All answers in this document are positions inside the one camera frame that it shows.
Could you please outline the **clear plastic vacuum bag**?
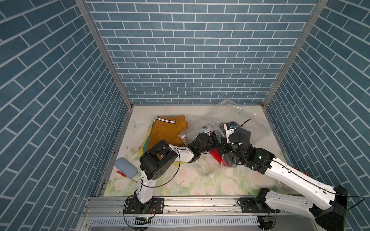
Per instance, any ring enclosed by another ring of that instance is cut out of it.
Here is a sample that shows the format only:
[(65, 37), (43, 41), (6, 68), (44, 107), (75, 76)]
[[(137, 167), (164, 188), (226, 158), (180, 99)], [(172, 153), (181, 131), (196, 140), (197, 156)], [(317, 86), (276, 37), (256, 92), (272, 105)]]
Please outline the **clear plastic vacuum bag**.
[(179, 134), (185, 146), (176, 147), (175, 151), (177, 159), (185, 163), (211, 155), (223, 168), (245, 166), (264, 174), (275, 156), (257, 145), (270, 134), (271, 130), (255, 113), (223, 99)]

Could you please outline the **brown garment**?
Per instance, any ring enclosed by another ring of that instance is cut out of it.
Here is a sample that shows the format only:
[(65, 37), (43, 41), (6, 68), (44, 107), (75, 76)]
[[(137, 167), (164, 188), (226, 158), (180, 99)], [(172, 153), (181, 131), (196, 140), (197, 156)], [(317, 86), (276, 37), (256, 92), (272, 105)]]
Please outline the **brown garment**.
[(163, 117), (157, 116), (148, 140), (146, 150), (148, 151), (161, 140), (166, 140), (174, 146), (184, 146), (183, 140), (178, 136), (188, 128), (185, 116)]

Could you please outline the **dark green garment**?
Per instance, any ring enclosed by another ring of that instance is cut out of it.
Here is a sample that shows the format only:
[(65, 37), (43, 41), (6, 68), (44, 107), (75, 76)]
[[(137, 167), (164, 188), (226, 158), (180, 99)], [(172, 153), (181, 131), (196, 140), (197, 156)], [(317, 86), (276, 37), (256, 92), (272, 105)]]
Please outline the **dark green garment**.
[(142, 155), (146, 149), (147, 149), (147, 146), (148, 146), (148, 143), (149, 143), (149, 139), (150, 139), (150, 136), (151, 136), (151, 133), (152, 133), (152, 129), (153, 129), (153, 125), (151, 125), (147, 131), (147, 134), (145, 136), (145, 139), (141, 145), (141, 149), (140, 149), (140, 155)]

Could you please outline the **neon yellow garment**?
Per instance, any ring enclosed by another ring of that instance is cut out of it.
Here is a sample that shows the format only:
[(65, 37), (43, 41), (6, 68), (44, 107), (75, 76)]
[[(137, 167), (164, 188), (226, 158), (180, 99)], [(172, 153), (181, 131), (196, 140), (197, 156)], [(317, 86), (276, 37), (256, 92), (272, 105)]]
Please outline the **neon yellow garment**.
[(141, 157), (146, 151), (161, 140), (166, 140), (169, 144), (174, 146), (183, 147), (184, 142), (179, 137), (179, 134), (187, 127), (188, 123), (186, 121), (177, 121), (176, 124), (160, 121), (154, 122), (141, 145), (138, 156)]

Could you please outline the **black garment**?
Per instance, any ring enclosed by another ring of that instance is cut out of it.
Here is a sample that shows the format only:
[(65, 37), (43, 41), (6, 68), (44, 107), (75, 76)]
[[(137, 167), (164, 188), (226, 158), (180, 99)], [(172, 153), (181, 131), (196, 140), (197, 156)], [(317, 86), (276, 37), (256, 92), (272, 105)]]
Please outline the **black garment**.
[(213, 136), (219, 142), (226, 142), (229, 144), (251, 144), (251, 132), (243, 128), (229, 129), (218, 128), (214, 131)]

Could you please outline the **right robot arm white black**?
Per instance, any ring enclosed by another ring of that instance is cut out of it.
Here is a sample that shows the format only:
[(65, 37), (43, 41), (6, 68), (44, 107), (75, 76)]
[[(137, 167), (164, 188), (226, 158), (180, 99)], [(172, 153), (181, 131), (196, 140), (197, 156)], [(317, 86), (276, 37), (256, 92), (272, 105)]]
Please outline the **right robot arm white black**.
[(306, 174), (284, 163), (273, 153), (254, 148), (247, 136), (234, 132), (227, 138), (212, 136), (225, 151), (230, 164), (244, 166), (261, 175), (274, 178), (297, 191), (298, 196), (274, 193), (260, 189), (256, 204), (272, 210), (284, 210), (313, 219), (327, 231), (342, 231), (345, 226), (348, 190), (316, 181)]

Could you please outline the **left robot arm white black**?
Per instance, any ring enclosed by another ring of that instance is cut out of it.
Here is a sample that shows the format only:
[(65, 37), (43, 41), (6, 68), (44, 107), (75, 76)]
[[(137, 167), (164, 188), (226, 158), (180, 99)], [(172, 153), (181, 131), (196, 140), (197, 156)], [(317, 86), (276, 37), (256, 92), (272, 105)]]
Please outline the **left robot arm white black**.
[(142, 205), (147, 204), (153, 198), (155, 184), (175, 162), (193, 163), (202, 154), (215, 150), (219, 141), (215, 132), (200, 133), (195, 140), (185, 147), (178, 147), (161, 140), (140, 157), (141, 187), (135, 194), (136, 199)]

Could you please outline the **red folded garment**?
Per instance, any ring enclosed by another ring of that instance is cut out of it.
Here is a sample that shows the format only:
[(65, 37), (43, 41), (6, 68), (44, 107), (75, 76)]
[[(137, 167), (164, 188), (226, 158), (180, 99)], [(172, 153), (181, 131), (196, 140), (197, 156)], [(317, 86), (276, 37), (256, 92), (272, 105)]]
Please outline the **red folded garment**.
[[(211, 138), (214, 139), (217, 147), (220, 145), (221, 142), (219, 142), (218, 140), (215, 139), (215, 137), (213, 136), (214, 134), (214, 131), (210, 134)], [(220, 155), (217, 151), (217, 147), (212, 150), (211, 152), (211, 155), (216, 159), (216, 161), (221, 164), (222, 166), (224, 167), (232, 167), (234, 165), (234, 162), (233, 162), (233, 154), (232, 153), (229, 153), (229, 154), (226, 154), (226, 155)]]

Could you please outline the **grey blue small object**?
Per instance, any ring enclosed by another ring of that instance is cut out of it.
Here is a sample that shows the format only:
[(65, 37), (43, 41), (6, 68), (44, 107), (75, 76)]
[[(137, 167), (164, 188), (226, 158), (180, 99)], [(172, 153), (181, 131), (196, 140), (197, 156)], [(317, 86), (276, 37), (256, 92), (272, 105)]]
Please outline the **grey blue small object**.
[(123, 157), (118, 158), (115, 161), (114, 165), (126, 177), (134, 178), (138, 173), (137, 168), (132, 163), (130, 163), (127, 159), (125, 159)]

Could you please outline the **red capped small pen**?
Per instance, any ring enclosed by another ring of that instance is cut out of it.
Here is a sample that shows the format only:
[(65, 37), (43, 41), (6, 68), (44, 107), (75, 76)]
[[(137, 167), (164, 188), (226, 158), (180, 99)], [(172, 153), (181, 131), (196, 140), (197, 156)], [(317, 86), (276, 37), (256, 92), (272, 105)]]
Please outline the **red capped small pen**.
[(120, 171), (116, 171), (117, 174), (121, 175), (122, 177), (124, 178), (127, 178), (129, 179), (130, 181), (134, 182), (134, 183), (138, 183), (136, 180), (134, 180), (133, 178), (130, 178), (128, 176), (126, 176), (124, 173), (120, 172)]

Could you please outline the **cup of coloured clips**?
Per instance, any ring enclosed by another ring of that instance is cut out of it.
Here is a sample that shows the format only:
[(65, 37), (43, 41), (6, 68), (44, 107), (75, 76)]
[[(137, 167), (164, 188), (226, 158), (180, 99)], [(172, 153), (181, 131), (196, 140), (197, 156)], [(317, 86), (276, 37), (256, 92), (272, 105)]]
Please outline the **cup of coloured clips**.
[(309, 173), (307, 173), (307, 172), (303, 172), (302, 170), (299, 170), (299, 172), (302, 173), (302, 174), (304, 174), (304, 175), (306, 175), (306, 176), (308, 176), (308, 177), (310, 177)]

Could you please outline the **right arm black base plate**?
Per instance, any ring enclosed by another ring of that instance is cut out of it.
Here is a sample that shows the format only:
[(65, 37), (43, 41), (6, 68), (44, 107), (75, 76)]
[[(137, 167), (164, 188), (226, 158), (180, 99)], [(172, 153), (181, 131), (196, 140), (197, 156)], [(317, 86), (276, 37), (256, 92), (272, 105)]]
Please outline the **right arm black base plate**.
[(273, 210), (265, 202), (256, 200), (254, 197), (242, 197), (237, 200), (242, 213), (280, 213), (281, 210)]

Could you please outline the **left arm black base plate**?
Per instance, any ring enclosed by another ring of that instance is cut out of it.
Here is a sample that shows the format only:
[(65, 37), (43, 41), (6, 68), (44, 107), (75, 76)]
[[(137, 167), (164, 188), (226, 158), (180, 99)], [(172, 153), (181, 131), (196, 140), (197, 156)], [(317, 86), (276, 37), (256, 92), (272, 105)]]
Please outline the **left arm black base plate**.
[(164, 209), (164, 198), (152, 198), (142, 204), (137, 197), (129, 198), (124, 207), (125, 214), (162, 214)]

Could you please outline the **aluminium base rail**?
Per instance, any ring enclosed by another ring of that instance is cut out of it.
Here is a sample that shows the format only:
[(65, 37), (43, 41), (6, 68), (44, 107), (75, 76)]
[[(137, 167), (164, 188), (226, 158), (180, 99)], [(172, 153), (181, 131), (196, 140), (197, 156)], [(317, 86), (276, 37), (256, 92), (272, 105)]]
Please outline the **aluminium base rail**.
[(237, 200), (255, 196), (164, 196), (162, 214), (125, 214), (129, 197), (91, 197), (77, 225), (78, 231), (125, 230), (149, 231), (153, 228), (201, 226), (252, 226), (262, 230), (321, 231), (316, 222), (305, 216), (281, 210), (280, 213), (242, 213)]

